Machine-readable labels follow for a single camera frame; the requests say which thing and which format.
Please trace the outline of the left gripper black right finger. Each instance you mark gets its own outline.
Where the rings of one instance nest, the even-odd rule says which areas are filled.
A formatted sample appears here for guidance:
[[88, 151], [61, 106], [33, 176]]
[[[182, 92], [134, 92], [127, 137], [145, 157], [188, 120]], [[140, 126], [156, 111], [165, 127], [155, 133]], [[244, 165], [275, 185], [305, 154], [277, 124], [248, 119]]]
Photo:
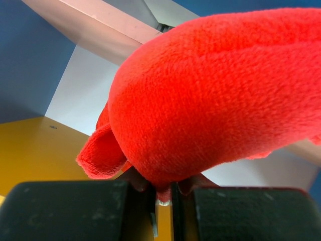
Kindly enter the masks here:
[[175, 240], [320, 240], [320, 210], [295, 188], [172, 185]]

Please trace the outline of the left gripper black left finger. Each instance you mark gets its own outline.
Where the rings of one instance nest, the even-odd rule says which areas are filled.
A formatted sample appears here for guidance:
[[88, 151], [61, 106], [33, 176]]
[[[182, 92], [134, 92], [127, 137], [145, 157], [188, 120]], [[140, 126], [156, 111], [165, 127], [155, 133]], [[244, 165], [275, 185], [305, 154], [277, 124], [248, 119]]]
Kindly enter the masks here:
[[1, 240], [154, 240], [154, 192], [124, 181], [16, 185], [1, 205]]

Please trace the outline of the red plush monster toy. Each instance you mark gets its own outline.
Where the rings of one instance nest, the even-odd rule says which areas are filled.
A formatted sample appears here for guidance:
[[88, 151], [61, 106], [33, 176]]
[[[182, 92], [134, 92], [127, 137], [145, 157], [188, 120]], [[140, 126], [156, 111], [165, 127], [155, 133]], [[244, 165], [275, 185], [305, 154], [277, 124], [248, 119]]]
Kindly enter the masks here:
[[77, 162], [94, 179], [132, 165], [166, 202], [172, 182], [304, 139], [320, 144], [320, 9], [220, 14], [123, 62]]

